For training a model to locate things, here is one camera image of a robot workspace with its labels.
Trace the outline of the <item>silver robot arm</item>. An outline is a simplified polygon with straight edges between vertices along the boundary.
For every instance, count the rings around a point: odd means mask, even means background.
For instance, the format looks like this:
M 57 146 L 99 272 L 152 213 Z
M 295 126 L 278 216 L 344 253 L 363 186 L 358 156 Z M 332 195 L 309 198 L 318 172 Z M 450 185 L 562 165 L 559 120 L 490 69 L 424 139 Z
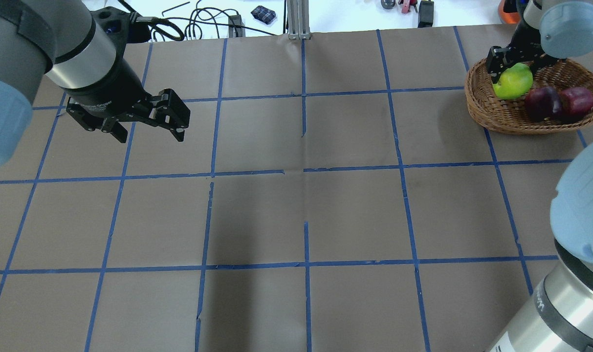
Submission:
M 593 51 L 593 0 L 515 0 L 521 18 L 506 47 L 486 58 L 492 82 L 516 63 L 546 67 Z M 556 185 L 549 220 L 556 266 L 489 352 L 593 352 L 593 143 Z
M 81 0 L 0 0 L 0 166 L 32 121 L 43 77 L 68 95 L 66 112 L 82 129 L 126 143 L 124 122 L 171 132 L 182 142 L 191 112 L 170 88 L 149 94 L 124 59 L 129 43 L 173 27 L 115 7 L 91 11 Z

